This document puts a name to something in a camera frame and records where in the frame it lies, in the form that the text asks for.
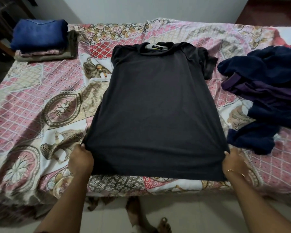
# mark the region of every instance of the neck tag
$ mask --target neck tag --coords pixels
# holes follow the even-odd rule
[[[151,45],[148,44],[145,46],[145,49],[154,49],[154,50],[168,50],[167,46],[160,46],[160,45]]]

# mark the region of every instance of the white floor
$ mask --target white floor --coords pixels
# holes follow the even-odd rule
[[[141,204],[149,223],[156,226],[167,217],[172,232],[243,233],[248,232],[237,200],[233,196],[196,196],[193,194],[142,196]],[[93,212],[83,212],[81,233],[129,233],[131,225],[125,210],[127,198],[107,206],[101,203]],[[291,207],[271,202],[291,221]],[[0,233],[31,233],[39,222],[19,228],[0,228]]]

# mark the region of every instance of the bed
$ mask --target bed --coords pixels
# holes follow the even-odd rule
[[[72,180],[73,146],[84,138],[113,66],[116,45],[182,42],[203,46],[219,62],[270,45],[291,46],[291,27],[257,27],[154,19],[145,23],[70,25],[79,32],[78,57],[14,62],[0,85],[0,212],[20,221],[54,203]],[[215,69],[207,82],[225,134],[252,121],[246,100],[223,91]],[[267,156],[243,150],[250,179],[261,193],[291,203],[291,129],[282,128]],[[92,176],[88,196],[232,192],[226,182],[141,176]]]

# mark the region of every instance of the bracelet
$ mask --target bracelet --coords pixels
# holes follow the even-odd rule
[[[245,177],[244,174],[242,174],[241,172],[238,172],[238,173],[241,174],[241,175],[244,177],[244,179],[246,179],[246,177]]]

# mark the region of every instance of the black t-shirt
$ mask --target black t-shirt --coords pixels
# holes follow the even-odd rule
[[[116,46],[109,88],[84,141],[93,174],[225,180],[228,146],[210,79],[217,58],[189,43]]]

